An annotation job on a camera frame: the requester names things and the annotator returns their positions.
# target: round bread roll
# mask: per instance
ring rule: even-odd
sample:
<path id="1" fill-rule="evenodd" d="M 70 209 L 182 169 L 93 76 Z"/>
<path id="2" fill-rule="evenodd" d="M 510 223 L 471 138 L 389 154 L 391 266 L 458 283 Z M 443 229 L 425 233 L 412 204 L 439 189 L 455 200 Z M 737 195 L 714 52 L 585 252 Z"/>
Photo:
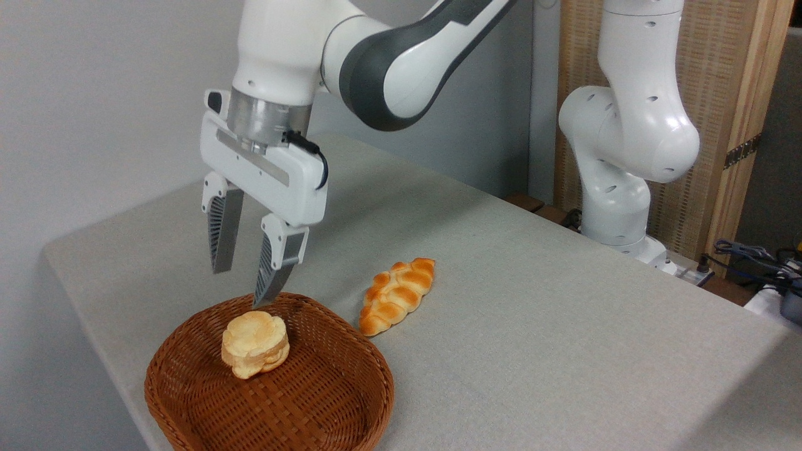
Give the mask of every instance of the round bread roll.
<path id="1" fill-rule="evenodd" d="M 265 311 L 237 316 L 223 332 L 221 358 L 240 379 L 275 369 L 289 353 L 284 320 Z"/>

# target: white robotic arm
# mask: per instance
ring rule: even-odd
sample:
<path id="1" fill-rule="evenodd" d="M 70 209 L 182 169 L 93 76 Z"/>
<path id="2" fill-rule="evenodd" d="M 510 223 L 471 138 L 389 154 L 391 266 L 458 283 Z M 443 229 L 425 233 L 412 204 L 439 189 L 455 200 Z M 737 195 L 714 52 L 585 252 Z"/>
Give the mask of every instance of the white robotic arm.
<path id="1" fill-rule="evenodd" d="M 347 0 L 245 0 L 232 91 L 207 92 L 201 128 L 213 272 L 231 267 L 244 193 L 270 210 L 254 305 L 272 301 L 302 262 L 328 189 L 326 159 L 304 137 L 316 91 L 378 130 L 409 127 L 513 3 L 442 0 L 391 29 Z"/>
<path id="2" fill-rule="evenodd" d="M 699 134 L 677 88 L 674 60 L 683 0 L 605 0 L 598 59 L 610 87 L 581 87 L 559 124 L 577 158 L 582 233 L 672 273 L 661 243 L 646 236 L 645 180 L 680 178 Z"/>

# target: wicker basket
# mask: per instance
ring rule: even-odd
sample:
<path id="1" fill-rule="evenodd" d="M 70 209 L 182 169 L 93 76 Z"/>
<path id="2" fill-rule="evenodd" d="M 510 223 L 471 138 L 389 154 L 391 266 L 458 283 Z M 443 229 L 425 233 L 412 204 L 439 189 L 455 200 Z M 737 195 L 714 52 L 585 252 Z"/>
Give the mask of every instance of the wicker basket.
<path id="1" fill-rule="evenodd" d="M 393 406 L 392 374 L 376 346 L 313 299 L 282 293 L 260 310 L 284 319 L 290 355 L 240 380 L 220 346 L 228 322 L 252 301 L 195 314 L 153 356 L 145 400 L 173 448 L 373 449 Z"/>

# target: cable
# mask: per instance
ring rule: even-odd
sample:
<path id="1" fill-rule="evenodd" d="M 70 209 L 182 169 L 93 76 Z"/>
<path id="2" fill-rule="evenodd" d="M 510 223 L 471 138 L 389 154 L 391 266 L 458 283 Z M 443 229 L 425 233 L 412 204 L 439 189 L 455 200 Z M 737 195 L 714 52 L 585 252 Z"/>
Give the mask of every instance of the cable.
<path id="1" fill-rule="evenodd" d="M 763 288 L 760 288 L 759 290 L 757 290 L 757 291 L 755 292 L 755 294 L 758 294 L 758 293 L 760 293 L 760 292 L 761 292 L 761 291 L 763 291 L 763 290 L 774 290 L 774 291 L 776 291 L 776 292 L 777 292 L 779 295 L 782 295 L 782 294 L 783 294 L 783 292 L 782 292 L 782 291 L 780 291 L 780 289 L 779 289 L 779 288 L 777 288 L 776 286 L 773 286 L 773 285 L 764 285 L 764 286 L 763 286 Z"/>
<path id="2" fill-rule="evenodd" d="M 773 275 L 774 275 L 774 273 L 766 273 L 766 274 L 761 275 L 760 277 L 771 278 Z M 744 288 L 746 288 L 747 286 L 760 285 L 761 283 L 762 282 L 759 281 L 759 280 L 749 279 L 746 282 L 740 282 L 738 285 L 743 286 Z"/>
<path id="3" fill-rule="evenodd" d="M 739 242 L 720 239 L 715 242 L 713 247 L 718 255 L 736 255 L 775 272 L 787 273 L 790 271 L 789 268 L 778 265 L 774 256 L 761 246 L 745 246 Z"/>
<path id="4" fill-rule="evenodd" d="M 802 252 L 799 252 L 797 249 L 794 249 L 792 247 L 780 247 L 774 254 L 776 261 L 777 262 L 786 261 L 785 258 L 782 258 L 782 254 L 786 254 L 786 253 L 790 253 L 790 254 L 793 255 L 793 257 L 790 257 L 790 259 L 797 260 L 798 262 L 802 262 Z M 794 272 L 796 272 L 797 274 L 802 275 L 802 271 L 796 270 L 794 268 L 791 268 L 791 269 L 794 270 Z"/>
<path id="5" fill-rule="evenodd" d="M 767 284 L 767 285 L 773 285 L 773 286 L 776 286 L 778 288 L 783 288 L 785 290 L 791 291 L 794 295 L 802 297 L 802 289 L 800 289 L 798 286 L 795 286 L 794 282 L 793 282 L 793 279 L 791 277 L 787 276 L 786 274 L 778 274 L 774 278 L 762 277 L 762 276 L 759 276 L 759 275 L 754 275 L 754 274 L 743 272 L 743 271 L 739 270 L 738 268 L 735 268 L 735 267 L 733 267 L 731 265 L 728 265 L 728 264 L 726 264 L 724 262 L 721 262 L 720 260 L 717 260 L 717 259 L 713 258 L 710 254 L 702 254 L 702 257 L 705 260 L 710 260 L 711 262 L 715 263 L 716 265 L 719 265 L 719 266 L 721 266 L 723 268 L 727 268 L 727 270 L 732 271 L 732 273 L 734 273 L 736 275 L 739 275 L 739 276 L 745 277 L 745 278 L 749 278 L 749 279 L 752 279 L 752 280 L 756 280 L 758 282 L 762 282 L 762 283 Z"/>
<path id="6" fill-rule="evenodd" d="M 321 177 L 320 185 L 318 185 L 318 187 L 315 189 L 317 190 L 325 186 L 326 182 L 329 180 L 329 162 L 326 161 L 326 157 L 323 156 L 323 152 L 320 151 L 320 146 L 310 140 L 307 140 L 301 135 L 300 132 L 296 132 L 295 130 L 288 130 L 284 132 L 282 142 L 295 144 L 312 155 L 320 156 L 320 161 L 323 162 L 323 176 Z"/>
<path id="7" fill-rule="evenodd" d="M 582 210 L 580 209 L 572 209 L 565 215 L 565 219 L 560 222 L 560 226 L 563 227 L 573 227 L 576 230 L 579 230 L 582 226 Z"/>

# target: black cable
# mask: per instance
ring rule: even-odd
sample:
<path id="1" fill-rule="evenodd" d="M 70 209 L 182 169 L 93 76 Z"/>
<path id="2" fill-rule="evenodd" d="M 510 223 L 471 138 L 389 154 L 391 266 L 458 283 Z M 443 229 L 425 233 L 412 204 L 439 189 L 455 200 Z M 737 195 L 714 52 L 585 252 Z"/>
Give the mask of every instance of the black cable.
<path id="1" fill-rule="evenodd" d="M 710 272 L 710 262 L 708 262 L 706 254 L 702 254 L 699 257 L 699 264 L 696 266 L 696 272 L 700 272 L 702 274 L 707 274 Z"/>
<path id="2" fill-rule="evenodd" d="M 733 273 L 735 273 L 735 274 L 737 274 L 737 275 L 739 275 L 741 277 L 750 278 L 752 280 L 756 280 L 758 282 L 762 282 L 762 283 L 765 283 L 767 285 L 777 286 L 779 288 L 783 288 L 785 290 L 791 291 L 794 295 L 802 297 L 802 289 L 800 289 L 798 286 L 795 286 L 794 282 L 788 277 L 784 277 L 782 275 L 774 277 L 774 278 L 761 277 L 759 275 L 745 273 L 745 272 L 739 270 L 738 268 L 735 268 L 735 267 L 733 267 L 731 265 L 728 265 L 728 264 L 726 264 L 724 262 L 721 262 L 721 261 L 713 258 L 710 254 L 702 254 L 702 257 L 705 258 L 706 260 L 710 260 L 711 262 L 713 262 L 713 263 L 715 263 L 715 264 L 717 264 L 717 265 L 719 265 L 721 267 L 727 268 L 728 270 L 732 271 Z"/>
<path id="3" fill-rule="evenodd" d="M 762 267 L 768 268 L 768 269 L 773 270 L 775 272 L 780 272 L 780 273 L 785 273 L 785 274 L 795 273 L 795 274 L 798 274 L 799 276 L 802 276 L 802 270 L 797 270 L 796 268 L 793 268 L 788 264 L 782 263 L 782 261 L 783 260 L 781 260 L 780 258 L 777 258 L 775 260 L 774 258 L 756 258 L 756 257 L 743 258 L 742 257 L 741 259 L 734 261 L 732 263 L 732 265 L 735 266 L 735 265 L 737 265 L 738 263 L 741 263 L 741 262 L 754 262 L 754 263 L 757 263 L 757 264 L 761 265 Z"/>
<path id="4" fill-rule="evenodd" d="M 576 230 L 582 226 L 582 210 L 572 209 L 565 215 L 565 219 L 560 222 L 560 226 L 573 227 Z"/>
<path id="5" fill-rule="evenodd" d="M 760 277 L 771 278 L 772 276 L 774 276 L 774 273 L 765 273 L 765 274 L 761 275 Z M 750 280 L 747 280 L 746 282 L 741 282 L 738 285 L 743 286 L 744 288 L 746 288 L 747 286 L 759 285 L 761 283 L 762 282 L 759 281 L 759 280 L 750 279 Z"/>
<path id="6" fill-rule="evenodd" d="M 741 257 L 742 260 L 754 262 L 755 264 L 761 265 L 762 267 L 772 271 L 788 271 L 788 269 L 784 268 L 783 265 L 780 265 L 780 263 L 774 257 L 772 257 L 772 255 L 769 254 L 765 248 L 761 246 L 747 246 L 739 242 L 719 239 L 715 242 L 713 247 L 715 249 L 715 253 L 718 255 L 736 255 Z"/>
<path id="7" fill-rule="evenodd" d="M 759 290 L 757 290 L 757 291 L 755 292 L 755 294 L 758 294 L 758 293 L 760 293 L 760 292 L 761 292 L 761 291 L 763 291 L 763 290 L 774 290 L 774 291 L 776 291 L 776 292 L 777 292 L 778 294 L 780 294 L 780 295 L 781 295 L 781 294 L 783 294 L 783 293 L 780 291 L 780 289 L 779 289 L 779 288 L 777 288 L 776 286 L 773 286 L 773 285 L 763 285 L 763 288 L 760 288 Z"/>
<path id="8" fill-rule="evenodd" d="M 798 249 L 795 249 L 793 247 L 780 247 L 774 253 L 775 258 L 777 259 L 777 262 L 782 262 L 783 261 L 783 259 L 780 257 L 780 255 L 782 253 L 791 253 L 791 254 L 793 254 L 793 257 L 791 259 L 796 260 L 798 262 L 802 262 L 802 252 L 799 252 Z M 794 268 L 791 268 L 789 265 L 786 265 L 785 267 L 789 268 L 790 270 L 794 271 L 795 273 L 797 273 L 799 275 L 802 275 L 802 270 L 795 270 Z"/>
<path id="9" fill-rule="evenodd" d="M 320 161 L 323 162 L 323 177 L 321 177 L 320 185 L 315 189 L 320 189 L 325 186 L 326 182 L 329 180 L 329 162 L 326 161 L 326 157 L 323 155 L 323 152 L 320 151 L 320 146 L 307 140 L 300 132 L 296 132 L 295 130 L 287 130 L 284 132 L 282 142 L 295 144 L 312 155 L 320 156 Z"/>

